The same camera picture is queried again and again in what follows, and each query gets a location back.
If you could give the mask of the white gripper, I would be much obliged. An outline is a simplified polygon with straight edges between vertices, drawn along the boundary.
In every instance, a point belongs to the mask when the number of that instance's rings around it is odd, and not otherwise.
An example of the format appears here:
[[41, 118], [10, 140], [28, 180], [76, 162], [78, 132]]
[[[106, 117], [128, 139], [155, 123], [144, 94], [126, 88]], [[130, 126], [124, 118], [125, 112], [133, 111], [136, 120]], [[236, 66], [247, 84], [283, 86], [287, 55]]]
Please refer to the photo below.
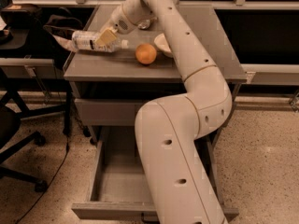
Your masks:
[[102, 32], [94, 41], [97, 46], [106, 46], [118, 39], [116, 33], [131, 33], [140, 21], [140, 5], [135, 2], [123, 2], [111, 13], [101, 27]]

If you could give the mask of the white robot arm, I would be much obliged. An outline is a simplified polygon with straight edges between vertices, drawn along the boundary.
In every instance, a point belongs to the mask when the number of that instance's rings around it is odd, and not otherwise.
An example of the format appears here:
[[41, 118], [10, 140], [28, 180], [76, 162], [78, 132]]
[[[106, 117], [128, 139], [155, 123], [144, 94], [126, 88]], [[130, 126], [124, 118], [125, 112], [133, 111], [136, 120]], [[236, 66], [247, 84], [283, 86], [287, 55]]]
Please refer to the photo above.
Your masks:
[[232, 109], [219, 67], [180, 15], [173, 0], [125, 0], [106, 26], [128, 34], [157, 18], [185, 93], [141, 106], [135, 140], [160, 224], [228, 224], [194, 142], [218, 128]]

